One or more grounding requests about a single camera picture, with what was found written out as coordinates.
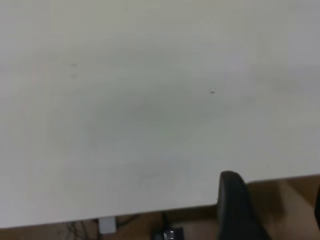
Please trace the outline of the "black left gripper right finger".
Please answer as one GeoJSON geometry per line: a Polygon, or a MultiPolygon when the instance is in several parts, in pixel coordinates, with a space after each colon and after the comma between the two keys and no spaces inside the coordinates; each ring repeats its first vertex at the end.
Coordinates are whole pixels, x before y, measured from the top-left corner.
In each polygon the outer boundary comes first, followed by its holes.
{"type": "Polygon", "coordinates": [[[320,187],[318,188],[315,205],[314,205],[314,217],[317,225],[320,225],[320,187]]]}

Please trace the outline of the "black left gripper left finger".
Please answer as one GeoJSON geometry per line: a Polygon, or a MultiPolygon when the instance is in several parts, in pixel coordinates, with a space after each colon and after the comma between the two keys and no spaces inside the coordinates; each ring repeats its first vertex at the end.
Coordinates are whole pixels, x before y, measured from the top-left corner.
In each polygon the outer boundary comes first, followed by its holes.
{"type": "Polygon", "coordinates": [[[217,199],[218,240],[270,240],[242,177],[223,171],[217,199]]]}

